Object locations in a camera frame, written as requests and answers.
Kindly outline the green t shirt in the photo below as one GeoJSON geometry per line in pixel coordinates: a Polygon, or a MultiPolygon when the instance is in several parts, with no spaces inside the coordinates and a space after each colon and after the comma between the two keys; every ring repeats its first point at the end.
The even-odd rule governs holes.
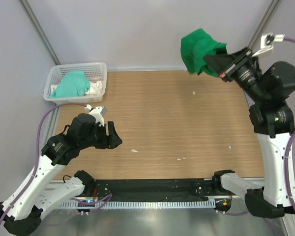
{"type": "Polygon", "coordinates": [[[227,44],[214,40],[211,35],[202,28],[184,36],[180,41],[180,55],[189,74],[199,75],[205,73],[203,72],[203,67],[205,65],[204,56],[216,55],[216,48],[227,49],[227,44]]]}

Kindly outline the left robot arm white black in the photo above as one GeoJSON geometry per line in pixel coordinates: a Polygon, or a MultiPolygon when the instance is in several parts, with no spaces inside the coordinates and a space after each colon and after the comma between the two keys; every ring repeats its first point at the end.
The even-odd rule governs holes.
{"type": "Polygon", "coordinates": [[[66,133],[52,136],[41,151],[33,170],[18,189],[0,202],[0,222],[15,236],[29,236],[42,220],[63,202],[95,191],[95,179],[85,171],[78,171],[57,189],[44,194],[50,181],[64,169],[81,150],[95,147],[114,149],[122,144],[114,123],[104,122],[101,114],[90,112],[75,117],[66,133]]]}

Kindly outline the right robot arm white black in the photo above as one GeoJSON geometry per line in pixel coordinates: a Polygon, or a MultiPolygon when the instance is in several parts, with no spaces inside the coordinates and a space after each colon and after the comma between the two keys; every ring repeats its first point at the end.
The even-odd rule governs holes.
{"type": "Polygon", "coordinates": [[[262,150],[265,174],[265,184],[260,186],[232,170],[218,171],[213,175],[212,190],[218,195],[230,191],[241,197],[256,217],[295,214],[295,123],[286,102],[295,91],[295,67],[278,61],[262,72],[258,58],[248,48],[233,54],[206,55],[204,60],[223,81],[235,81],[253,100],[249,117],[262,150]]]}

